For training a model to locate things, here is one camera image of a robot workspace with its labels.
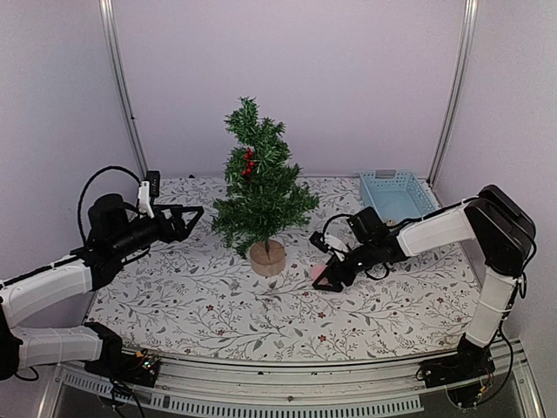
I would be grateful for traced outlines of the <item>wooden tree stump base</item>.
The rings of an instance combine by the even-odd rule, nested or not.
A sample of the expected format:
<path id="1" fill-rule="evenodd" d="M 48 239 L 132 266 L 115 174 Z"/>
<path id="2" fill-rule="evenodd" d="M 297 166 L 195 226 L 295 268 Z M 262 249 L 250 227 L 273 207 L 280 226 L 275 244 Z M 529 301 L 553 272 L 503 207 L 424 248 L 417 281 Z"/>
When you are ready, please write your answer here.
<path id="1" fill-rule="evenodd" d="M 286 252 L 285 247 L 274 239 L 255 243 L 249 251 L 252 270 L 262 277 L 272 277 L 280 274 L 285 269 Z"/>

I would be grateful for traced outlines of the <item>pink pompom ornament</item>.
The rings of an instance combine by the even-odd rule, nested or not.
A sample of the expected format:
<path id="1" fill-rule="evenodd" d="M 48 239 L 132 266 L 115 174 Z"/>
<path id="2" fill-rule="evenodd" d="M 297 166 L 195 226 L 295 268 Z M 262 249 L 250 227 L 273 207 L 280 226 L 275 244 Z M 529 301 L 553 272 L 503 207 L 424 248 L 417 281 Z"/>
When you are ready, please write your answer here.
<path id="1" fill-rule="evenodd" d="M 322 274 L 327 269 L 326 264 L 315 264 L 311 267 L 311 278 L 313 282 L 319 283 L 321 281 Z"/>

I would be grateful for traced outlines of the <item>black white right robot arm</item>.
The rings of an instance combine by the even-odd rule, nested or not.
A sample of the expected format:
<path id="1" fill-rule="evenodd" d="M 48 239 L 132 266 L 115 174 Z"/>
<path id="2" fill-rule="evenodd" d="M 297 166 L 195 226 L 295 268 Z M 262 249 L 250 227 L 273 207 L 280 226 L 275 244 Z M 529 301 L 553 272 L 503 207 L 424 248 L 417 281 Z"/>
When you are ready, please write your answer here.
<path id="1" fill-rule="evenodd" d="M 346 246 L 326 227 L 310 238 L 321 252 L 331 255 L 313 279 L 316 290 L 339 293 L 351 286 L 358 274 L 368 274 L 376 266 L 387 269 L 463 242 L 478 246 L 485 266 L 480 298 L 460 337 L 457 354 L 450 361 L 450 372 L 456 379 L 467 380 L 481 369 L 516 299 L 527 294 L 526 269 L 538 251 L 532 218 L 496 185 L 487 185 L 458 203 L 393 224 L 387 224 L 372 206 L 343 217 L 357 246 Z"/>

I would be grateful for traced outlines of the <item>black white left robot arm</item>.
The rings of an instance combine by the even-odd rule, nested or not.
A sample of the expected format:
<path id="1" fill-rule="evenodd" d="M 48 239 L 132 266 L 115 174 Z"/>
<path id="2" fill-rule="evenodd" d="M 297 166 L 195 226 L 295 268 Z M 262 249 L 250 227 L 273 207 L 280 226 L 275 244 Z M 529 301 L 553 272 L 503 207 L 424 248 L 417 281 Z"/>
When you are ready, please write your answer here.
<path id="1" fill-rule="evenodd" d="M 121 195 L 98 198 L 88 211 L 83 246 L 47 266 L 9 279 L 1 289 L 1 378 L 39 365 L 82 361 L 87 371 L 131 383 L 151 377 L 143 361 L 122 351 L 122 338 L 87 322 L 72 328 L 28 328 L 22 322 L 70 297 L 108 286 L 151 245 L 182 242 L 204 213 L 201 206 L 156 205 L 129 219 Z"/>

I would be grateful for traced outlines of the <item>small red berry sprig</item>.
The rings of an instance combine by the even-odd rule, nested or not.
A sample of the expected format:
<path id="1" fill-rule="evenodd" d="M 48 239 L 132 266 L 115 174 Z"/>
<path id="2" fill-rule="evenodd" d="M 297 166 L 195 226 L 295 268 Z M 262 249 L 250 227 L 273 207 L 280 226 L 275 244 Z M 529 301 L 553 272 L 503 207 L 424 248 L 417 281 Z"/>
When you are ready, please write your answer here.
<path id="1" fill-rule="evenodd" d="M 255 173 L 256 166 L 255 153 L 251 148 L 245 149 L 243 161 L 245 165 L 243 170 L 241 171 L 241 175 L 244 179 L 250 180 L 252 178 L 252 175 Z"/>

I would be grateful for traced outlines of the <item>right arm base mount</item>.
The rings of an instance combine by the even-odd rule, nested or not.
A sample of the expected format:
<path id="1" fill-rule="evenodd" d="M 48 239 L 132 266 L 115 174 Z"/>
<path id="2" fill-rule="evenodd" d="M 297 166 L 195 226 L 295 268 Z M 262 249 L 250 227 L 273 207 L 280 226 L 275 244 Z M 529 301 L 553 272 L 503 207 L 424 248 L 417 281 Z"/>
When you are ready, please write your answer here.
<path id="1" fill-rule="evenodd" d="M 507 385 L 513 372 L 514 350 L 511 341 L 502 331 L 500 341 L 509 350 L 510 362 L 498 387 L 494 387 L 496 366 L 490 345 L 476 347 L 462 337 L 457 352 L 445 357 L 422 361 L 414 378 L 426 388 L 450 386 L 446 391 L 449 401 L 461 410 L 469 410 L 488 403 Z"/>

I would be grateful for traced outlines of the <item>small green christmas tree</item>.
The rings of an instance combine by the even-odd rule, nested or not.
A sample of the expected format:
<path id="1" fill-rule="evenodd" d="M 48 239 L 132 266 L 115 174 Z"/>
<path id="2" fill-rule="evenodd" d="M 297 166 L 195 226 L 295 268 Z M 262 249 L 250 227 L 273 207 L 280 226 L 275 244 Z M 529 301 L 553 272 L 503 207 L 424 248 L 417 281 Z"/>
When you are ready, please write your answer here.
<path id="1" fill-rule="evenodd" d="M 214 200 L 212 230 L 226 248 L 246 258 L 257 242 L 290 228 L 307 226 L 319 207 L 318 194 L 299 181 L 301 167 L 289 162 L 285 124 L 259 115 L 255 98 L 241 97 L 239 108 L 225 116 L 225 130 L 237 141 L 225 163 L 225 196 Z M 245 149 L 255 153 L 255 173 L 244 179 Z"/>

